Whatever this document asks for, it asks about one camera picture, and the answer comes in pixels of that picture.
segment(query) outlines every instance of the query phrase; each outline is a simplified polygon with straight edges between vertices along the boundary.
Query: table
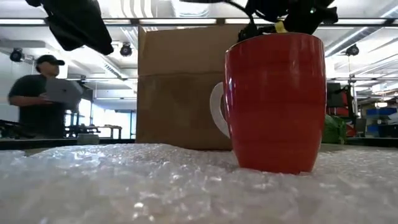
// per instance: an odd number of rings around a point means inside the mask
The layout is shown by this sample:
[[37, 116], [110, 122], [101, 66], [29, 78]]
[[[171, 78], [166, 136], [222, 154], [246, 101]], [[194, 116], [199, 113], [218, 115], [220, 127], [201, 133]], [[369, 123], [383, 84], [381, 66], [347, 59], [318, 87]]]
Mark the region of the table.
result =
[[398, 152], [323, 145], [311, 174], [162, 144], [0, 152], [4, 223], [396, 223]]

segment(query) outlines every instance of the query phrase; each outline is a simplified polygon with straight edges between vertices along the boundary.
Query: mug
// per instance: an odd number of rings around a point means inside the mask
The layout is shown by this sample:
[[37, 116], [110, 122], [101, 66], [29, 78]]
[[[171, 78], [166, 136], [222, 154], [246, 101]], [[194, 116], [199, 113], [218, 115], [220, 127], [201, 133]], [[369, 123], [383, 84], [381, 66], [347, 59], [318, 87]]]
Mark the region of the mug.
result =
[[261, 35], [226, 52], [225, 81], [211, 92], [210, 111], [242, 168], [312, 171], [325, 120], [325, 73], [323, 43], [308, 34]]

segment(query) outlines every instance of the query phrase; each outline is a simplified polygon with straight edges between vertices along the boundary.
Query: gray laptop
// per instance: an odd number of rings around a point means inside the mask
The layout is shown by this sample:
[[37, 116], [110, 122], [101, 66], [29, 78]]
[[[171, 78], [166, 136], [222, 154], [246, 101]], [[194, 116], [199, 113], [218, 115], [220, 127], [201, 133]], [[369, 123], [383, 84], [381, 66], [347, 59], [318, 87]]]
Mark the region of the gray laptop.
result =
[[49, 78], [45, 86], [50, 101], [65, 103], [68, 108], [75, 108], [83, 96], [83, 88], [77, 82]]

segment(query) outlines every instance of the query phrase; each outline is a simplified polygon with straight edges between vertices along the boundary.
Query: baseball cap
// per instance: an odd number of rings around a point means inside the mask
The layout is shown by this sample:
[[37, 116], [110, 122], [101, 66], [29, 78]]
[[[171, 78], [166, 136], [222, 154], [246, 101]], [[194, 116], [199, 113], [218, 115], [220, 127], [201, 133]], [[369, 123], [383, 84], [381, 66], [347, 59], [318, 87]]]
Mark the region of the baseball cap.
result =
[[52, 65], [65, 65], [63, 60], [58, 60], [53, 55], [42, 55], [36, 60], [36, 65], [40, 65], [43, 62], [48, 62]]

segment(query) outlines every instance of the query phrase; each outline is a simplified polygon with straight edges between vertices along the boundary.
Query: spotlight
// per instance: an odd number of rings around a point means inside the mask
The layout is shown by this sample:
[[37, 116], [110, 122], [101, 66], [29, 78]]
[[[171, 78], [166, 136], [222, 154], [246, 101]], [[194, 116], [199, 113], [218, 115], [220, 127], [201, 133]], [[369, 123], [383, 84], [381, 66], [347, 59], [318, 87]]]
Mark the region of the spotlight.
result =
[[359, 48], [356, 46], [356, 44], [352, 45], [351, 47], [348, 47], [346, 50], [347, 56], [355, 56], [358, 54], [359, 54]]
[[132, 55], [132, 49], [130, 47], [130, 43], [123, 43], [123, 47], [120, 49], [120, 54], [123, 57], [128, 57]]
[[25, 60], [22, 49], [15, 48], [10, 54], [10, 60], [13, 62], [23, 62]]

